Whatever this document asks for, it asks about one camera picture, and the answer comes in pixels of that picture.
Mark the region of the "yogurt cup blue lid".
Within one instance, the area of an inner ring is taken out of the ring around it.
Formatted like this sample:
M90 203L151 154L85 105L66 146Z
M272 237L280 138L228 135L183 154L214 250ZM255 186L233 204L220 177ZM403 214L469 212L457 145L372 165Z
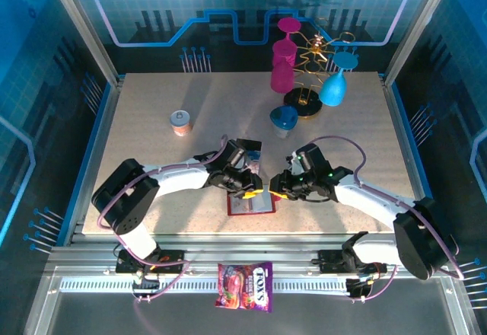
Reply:
M284 105L276 107L269 114L269 118L275 134L279 138L285 139L298 123L298 112L293 106Z

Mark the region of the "aluminium front rail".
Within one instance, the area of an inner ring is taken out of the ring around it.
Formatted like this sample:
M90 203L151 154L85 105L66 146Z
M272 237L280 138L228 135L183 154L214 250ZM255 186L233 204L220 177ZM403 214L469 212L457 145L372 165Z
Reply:
M318 276L311 261L319 250L340 250L352 234L147 234L134 241L137 249L153 240L163 250L182 250L190 262L188 272L210 276L217 265L269 261L277 276ZM54 247L47 258L45 276L102 276L115 273L114 235L75 234L64 247Z

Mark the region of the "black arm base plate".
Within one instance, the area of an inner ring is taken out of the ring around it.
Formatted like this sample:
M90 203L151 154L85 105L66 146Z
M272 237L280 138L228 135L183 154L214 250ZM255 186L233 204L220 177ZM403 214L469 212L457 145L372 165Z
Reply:
M387 265L383 263L364 263L356 254L346 250L319 250L318 257L312 259L324 274L385 274Z
M121 250L118 253L116 262L116 273L135 274L138 270L142 270L145 274L179 274L183 270L183 260L185 252L183 250L162 250L156 249L147 261L169 263L178 262L175 266L148 266L137 261L132 257L127 250Z

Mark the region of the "black controller board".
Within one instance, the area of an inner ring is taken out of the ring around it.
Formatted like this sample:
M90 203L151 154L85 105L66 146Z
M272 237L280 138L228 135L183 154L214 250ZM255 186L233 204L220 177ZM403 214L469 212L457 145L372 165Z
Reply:
M345 280L349 298L357 298L358 300L371 296L373 284L374 280L371 277Z
M137 302L150 302L159 292L160 286L161 284L157 279L136 276L132 281L132 296Z

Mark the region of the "blue wine glass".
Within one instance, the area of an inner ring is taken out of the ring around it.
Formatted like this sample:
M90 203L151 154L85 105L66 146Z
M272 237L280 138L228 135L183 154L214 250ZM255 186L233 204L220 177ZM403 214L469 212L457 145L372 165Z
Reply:
M358 65L358 57L343 51L334 55L333 62L337 66L338 72L325 80L319 93L321 103L328 107L337 107L342 103L347 88L344 73L353 70Z

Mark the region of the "pink wine glass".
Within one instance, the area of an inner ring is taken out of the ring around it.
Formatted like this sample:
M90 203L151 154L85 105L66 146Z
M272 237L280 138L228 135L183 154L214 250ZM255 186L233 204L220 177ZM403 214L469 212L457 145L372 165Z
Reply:
M271 89L286 94L294 87L294 64L298 48L290 40L283 39L272 46Z
M282 18L277 23L279 30L285 32L285 37L272 45L272 65L276 66L286 61L291 67L295 65L298 46L291 40L291 34L296 34L301 29L301 22L295 18Z

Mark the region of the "small tin can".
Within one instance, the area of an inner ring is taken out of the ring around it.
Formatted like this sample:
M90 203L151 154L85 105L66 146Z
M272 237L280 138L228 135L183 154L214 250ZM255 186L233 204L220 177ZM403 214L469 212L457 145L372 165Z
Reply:
M176 110L170 115L170 124L177 136L186 136L192 130L190 115L185 110Z

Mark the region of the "aluminium side rail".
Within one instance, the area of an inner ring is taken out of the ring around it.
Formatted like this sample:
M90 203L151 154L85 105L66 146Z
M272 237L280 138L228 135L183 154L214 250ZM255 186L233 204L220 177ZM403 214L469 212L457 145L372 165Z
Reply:
M420 201L425 197L432 199L430 184L397 87L394 83L391 85L386 83L385 74L379 73L378 75L411 183L414 200Z
M125 77L125 75L121 75L117 86L110 87L103 94L103 100L94 121L87 149L80 166L72 198L65 216L65 221L68 226L66 236L62 241L64 246L69 246L71 244L78 221L83 219L88 213L97 174L100 169L103 152L110 133L110 127L113 122L116 105L119 99L119 94L123 88Z

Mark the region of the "purple candy bag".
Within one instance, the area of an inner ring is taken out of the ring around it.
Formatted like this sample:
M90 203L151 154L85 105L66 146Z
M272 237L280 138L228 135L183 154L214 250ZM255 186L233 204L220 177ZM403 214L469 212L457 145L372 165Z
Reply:
M218 264L217 308L272 312L273 265Z

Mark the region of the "white credit card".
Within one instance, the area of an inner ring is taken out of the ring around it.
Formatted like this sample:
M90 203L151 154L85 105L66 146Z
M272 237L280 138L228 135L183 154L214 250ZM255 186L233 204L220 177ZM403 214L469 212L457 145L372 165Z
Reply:
M268 212L273 210L272 196L268 192L255 195L250 199L250 209L254 212Z

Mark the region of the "red card holder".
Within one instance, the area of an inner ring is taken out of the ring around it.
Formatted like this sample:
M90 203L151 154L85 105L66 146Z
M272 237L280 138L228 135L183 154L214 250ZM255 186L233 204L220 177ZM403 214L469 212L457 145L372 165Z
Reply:
M235 199L232 196L227 196L227 207L229 216L244 216L244 215L261 215L268 213L275 213L275 200L273 199L273 210L268 212L254 212L250 209L250 199Z

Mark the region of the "aluminium frame post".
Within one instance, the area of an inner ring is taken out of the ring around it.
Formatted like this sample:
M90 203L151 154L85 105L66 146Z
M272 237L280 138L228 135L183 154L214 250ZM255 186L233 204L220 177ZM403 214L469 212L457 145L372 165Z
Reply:
M406 60L417 44L426 26L437 10L441 0L422 0L404 38L399 43L396 52L384 74L384 84L391 86L406 63Z
M75 28L81 35L97 66L111 87L119 85L119 76L108 52L103 46L91 20L79 0L60 0Z

